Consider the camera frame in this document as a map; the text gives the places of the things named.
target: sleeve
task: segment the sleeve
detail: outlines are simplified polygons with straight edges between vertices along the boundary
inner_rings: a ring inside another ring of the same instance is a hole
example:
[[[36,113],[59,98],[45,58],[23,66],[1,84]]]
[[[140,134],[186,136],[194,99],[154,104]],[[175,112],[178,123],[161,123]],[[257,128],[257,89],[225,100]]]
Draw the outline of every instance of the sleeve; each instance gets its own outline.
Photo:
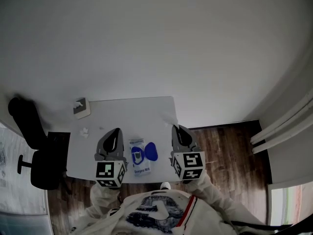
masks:
[[[89,217],[99,219],[112,208],[120,205],[117,200],[120,190],[101,187],[98,183],[93,185],[90,190],[90,200],[92,206],[86,208]]]
[[[210,206],[222,209],[231,221],[241,221],[249,224],[264,225],[243,204],[224,197],[222,193],[211,183],[207,173],[203,173],[199,179],[192,180],[185,185],[188,192],[202,199]]]

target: table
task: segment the table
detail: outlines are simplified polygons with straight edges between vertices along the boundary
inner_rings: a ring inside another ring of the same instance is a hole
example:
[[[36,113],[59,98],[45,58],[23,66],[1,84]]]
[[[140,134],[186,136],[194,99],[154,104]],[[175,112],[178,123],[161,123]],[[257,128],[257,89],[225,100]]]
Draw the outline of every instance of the table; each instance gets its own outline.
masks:
[[[70,123],[70,140],[67,156],[67,175],[74,178],[95,180],[97,162],[94,159],[99,139],[108,131],[120,128],[123,132],[124,157],[128,170],[123,183],[157,183],[178,181],[170,164],[172,124],[177,122],[174,99],[171,96],[133,98],[90,102],[91,114]],[[80,130],[89,129],[84,138]],[[129,139],[144,138],[153,142],[158,160],[151,161],[151,173],[134,176]]]

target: dark wood floor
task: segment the dark wood floor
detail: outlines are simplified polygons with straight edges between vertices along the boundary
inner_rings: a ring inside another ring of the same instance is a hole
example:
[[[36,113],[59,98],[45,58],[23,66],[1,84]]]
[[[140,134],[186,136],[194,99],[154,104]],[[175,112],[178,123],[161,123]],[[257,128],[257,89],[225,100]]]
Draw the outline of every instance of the dark wood floor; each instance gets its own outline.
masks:
[[[249,139],[261,131],[258,121],[193,130],[200,147],[206,152],[206,169],[212,182],[221,192],[243,203],[258,219],[267,219],[267,184],[271,174],[267,151],[252,154]],[[64,189],[48,191],[48,204],[55,235],[68,234],[75,220],[90,206],[90,188],[93,181],[67,178],[73,191]],[[181,183],[171,183],[172,188],[184,190]],[[151,191],[159,184],[123,184],[121,196]]]

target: person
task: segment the person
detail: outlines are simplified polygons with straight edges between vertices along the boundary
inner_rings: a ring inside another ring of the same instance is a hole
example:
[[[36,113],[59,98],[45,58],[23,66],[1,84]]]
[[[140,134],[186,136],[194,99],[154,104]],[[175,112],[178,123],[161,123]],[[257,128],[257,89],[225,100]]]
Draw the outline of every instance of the person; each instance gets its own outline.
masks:
[[[190,193],[172,190],[163,183],[160,190],[136,194],[119,205],[118,189],[92,186],[92,206],[77,220],[70,235],[268,235],[274,232],[232,221],[263,225],[241,203],[223,197],[203,173],[199,179],[185,181]]]

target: white pipe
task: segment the white pipe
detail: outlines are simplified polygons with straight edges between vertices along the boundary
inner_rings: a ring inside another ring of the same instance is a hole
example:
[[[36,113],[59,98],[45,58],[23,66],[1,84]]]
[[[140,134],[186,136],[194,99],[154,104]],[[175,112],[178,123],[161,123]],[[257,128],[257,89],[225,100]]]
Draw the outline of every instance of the white pipe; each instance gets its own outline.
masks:
[[[273,147],[279,143],[282,143],[282,142],[294,137],[295,135],[299,134],[303,130],[307,129],[312,124],[313,124],[313,113],[311,115],[309,115],[306,119],[304,119],[302,122],[297,124],[295,127],[286,131],[285,133],[279,135],[278,137],[276,137],[274,139],[271,139],[270,141],[268,141],[262,145],[259,145],[255,148],[253,148],[252,152],[255,154],[255,153],[258,153],[260,151],[264,151],[266,149],[269,149],[269,148],[271,148],[271,147]]]
[[[290,125],[292,122],[296,121],[298,118],[300,118],[303,114],[305,114],[310,108],[313,107],[313,100],[310,101],[309,104],[304,106],[296,115],[294,115],[292,118],[287,120],[285,123],[283,123],[281,126],[277,127],[276,129],[272,130],[271,132],[265,134],[261,138],[257,139],[256,141],[252,142],[252,144],[256,144],[272,135],[275,133],[279,132],[280,130],[284,129],[286,126]]]
[[[313,98],[313,89],[311,89],[306,95],[295,105],[293,106],[289,111],[287,111],[281,118],[276,120],[273,124],[266,127],[264,130],[259,132],[258,134],[254,135],[250,142],[255,142],[256,140],[260,139],[261,137],[265,136],[267,133],[271,132],[275,128],[279,127],[283,123],[285,123],[287,120],[289,120],[291,117],[293,117],[295,114],[297,114],[305,105],[307,105]]]

